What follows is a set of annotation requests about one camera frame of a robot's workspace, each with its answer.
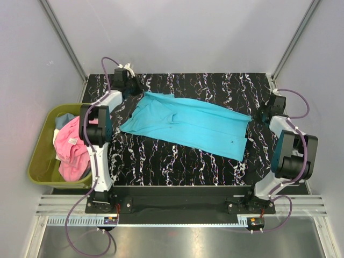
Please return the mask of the cyan t shirt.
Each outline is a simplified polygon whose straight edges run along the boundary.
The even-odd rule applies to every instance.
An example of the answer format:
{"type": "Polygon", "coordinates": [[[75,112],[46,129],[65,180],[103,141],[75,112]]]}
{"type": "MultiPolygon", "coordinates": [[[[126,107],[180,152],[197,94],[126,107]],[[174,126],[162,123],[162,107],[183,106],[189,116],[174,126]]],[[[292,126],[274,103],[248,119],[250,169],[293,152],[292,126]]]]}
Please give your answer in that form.
{"type": "Polygon", "coordinates": [[[250,121],[219,105],[146,92],[120,130],[242,161],[250,121]]]}

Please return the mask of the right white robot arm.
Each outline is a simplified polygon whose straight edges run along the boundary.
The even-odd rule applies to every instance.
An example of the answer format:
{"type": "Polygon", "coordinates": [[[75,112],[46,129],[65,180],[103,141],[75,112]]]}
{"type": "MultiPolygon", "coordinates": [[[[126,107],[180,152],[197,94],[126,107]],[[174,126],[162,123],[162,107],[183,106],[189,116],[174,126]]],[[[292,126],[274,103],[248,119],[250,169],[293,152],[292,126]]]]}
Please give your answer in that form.
{"type": "Polygon", "coordinates": [[[263,201],[273,201],[275,195],[287,186],[308,180],[314,170],[318,138],[304,133],[288,116],[272,116],[269,129],[278,137],[270,172],[255,183],[253,195],[244,199],[244,207],[256,213],[263,201]]]}

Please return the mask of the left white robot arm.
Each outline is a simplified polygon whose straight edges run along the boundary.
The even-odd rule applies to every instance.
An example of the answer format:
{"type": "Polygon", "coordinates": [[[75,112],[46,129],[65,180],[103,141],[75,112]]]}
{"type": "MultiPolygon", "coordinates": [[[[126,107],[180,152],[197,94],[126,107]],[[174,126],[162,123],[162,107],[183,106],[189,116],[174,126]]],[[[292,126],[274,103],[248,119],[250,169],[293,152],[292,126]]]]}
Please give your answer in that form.
{"type": "Polygon", "coordinates": [[[129,95],[141,94],[143,85],[136,76],[114,79],[114,88],[97,101],[80,108],[79,137],[87,147],[94,192],[109,192],[112,187],[108,166],[108,146],[112,139],[110,113],[129,95]]]}

